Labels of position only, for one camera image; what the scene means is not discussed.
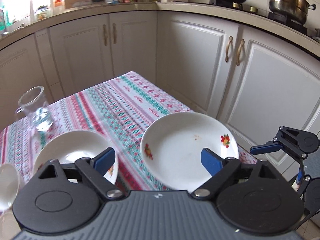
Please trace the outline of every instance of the pan handle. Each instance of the pan handle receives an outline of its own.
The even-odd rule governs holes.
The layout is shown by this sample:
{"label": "pan handle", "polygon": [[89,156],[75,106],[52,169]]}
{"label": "pan handle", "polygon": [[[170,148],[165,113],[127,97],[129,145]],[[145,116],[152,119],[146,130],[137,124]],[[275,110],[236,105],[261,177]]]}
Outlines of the pan handle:
{"label": "pan handle", "polygon": [[314,4],[310,4],[309,5],[309,9],[312,9],[313,11],[317,8],[317,5],[314,3]]}

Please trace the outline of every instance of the white bowl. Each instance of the white bowl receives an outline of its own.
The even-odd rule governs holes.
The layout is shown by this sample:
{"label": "white bowl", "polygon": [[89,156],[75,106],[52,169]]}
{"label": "white bowl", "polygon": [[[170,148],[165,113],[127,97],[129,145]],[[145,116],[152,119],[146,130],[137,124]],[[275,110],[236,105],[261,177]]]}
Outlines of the white bowl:
{"label": "white bowl", "polygon": [[[51,140],[39,153],[33,166],[33,174],[50,159],[58,159],[62,163],[74,163],[82,157],[94,158],[96,155],[113,147],[113,144],[102,134],[93,130],[74,130],[61,134]],[[112,168],[104,175],[115,184],[118,175],[118,157]]]}
{"label": "white bowl", "polygon": [[0,166],[0,212],[11,208],[24,185],[22,177],[13,165],[6,163]]}
{"label": "white bowl", "polygon": [[193,192],[211,178],[201,164],[206,147],[221,158],[239,158],[236,140],[222,123],[205,114],[182,112],[154,121],[142,137],[140,154],[161,183]]}
{"label": "white bowl", "polygon": [[0,216],[0,240],[11,240],[21,231],[12,210],[5,211]]}

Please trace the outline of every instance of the gold cabinet handle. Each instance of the gold cabinet handle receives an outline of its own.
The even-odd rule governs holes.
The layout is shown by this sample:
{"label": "gold cabinet handle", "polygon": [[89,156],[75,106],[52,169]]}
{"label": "gold cabinet handle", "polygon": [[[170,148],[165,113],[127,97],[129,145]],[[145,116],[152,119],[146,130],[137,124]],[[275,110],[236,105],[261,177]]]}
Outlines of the gold cabinet handle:
{"label": "gold cabinet handle", "polygon": [[243,45],[244,45],[244,39],[241,40],[240,46],[239,46],[238,51],[237,51],[237,61],[236,61],[236,65],[237,66],[240,65],[240,53],[241,53]]}
{"label": "gold cabinet handle", "polygon": [[117,28],[116,28],[116,24],[113,23],[113,44],[117,44]]}
{"label": "gold cabinet handle", "polygon": [[104,37],[104,46],[108,45],[108,32],[107,32],[107,27],[104,24],[103,25],[103,37]]}
{"label": "gold cabinet handle", "polygon": [[226,46],[226,58],[224,59],[227,63],[229,61],[229,57],[228,57],[229,47],[230,47],[230,44],[232,43],[232,41],[233,41],[233,37],[229,36],[229,41],[228,41],[228,44]]}

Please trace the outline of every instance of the patterned tablecloth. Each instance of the patterned tablecloth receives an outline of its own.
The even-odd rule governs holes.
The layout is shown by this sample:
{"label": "patterned tablecloth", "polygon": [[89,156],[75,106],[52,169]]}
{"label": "patterned tablecloth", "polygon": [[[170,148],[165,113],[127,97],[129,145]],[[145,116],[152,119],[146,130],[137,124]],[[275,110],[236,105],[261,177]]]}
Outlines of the patterned tablecloth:
{"label": "patterned tablecloth", "polygon": [[[121,189],[167,190],[140,158],[140,141],[147,127],[166,114],[191,111],[135,72],[88,88],[49,106],[54,124],[46,133],[28,131],[24,118],[0,133],[0,161],[15,165],[27,182],[40,150],[56,136],[75,129],[92,129],[107,136],[119,157],[117,186]],[[244,163],[256,159],[239,147]]]}

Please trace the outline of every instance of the food stain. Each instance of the food stain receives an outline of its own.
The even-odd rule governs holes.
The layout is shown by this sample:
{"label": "food stain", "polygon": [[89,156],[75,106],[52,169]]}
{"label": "food stain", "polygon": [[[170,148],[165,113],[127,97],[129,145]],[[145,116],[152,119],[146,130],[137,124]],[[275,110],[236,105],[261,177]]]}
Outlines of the food stain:
{"label": "food stain", "polygon": [[222,144],[228,149],[230,144],[230,138],[228,134],[221,135],[221,142]]}
{"label": "food stain", "polygon": [[194,135],[194,138],[195,138],[195,141],[201,139],[201,137],[199,135],[196,135],[196,134]]}
{"label": "food stain", "polygon": [[112,165],[111,168],[108,170],[108,172],[110,173],[110,176],[112,176],[112,174],[113,174],[113,165]]}
{"label": "food stain", "polygon": [[153,160],[151,150],[150,150],[149,145],[147,143],[144,147],[144,152],[146,153],[146,155],[149,159]]}

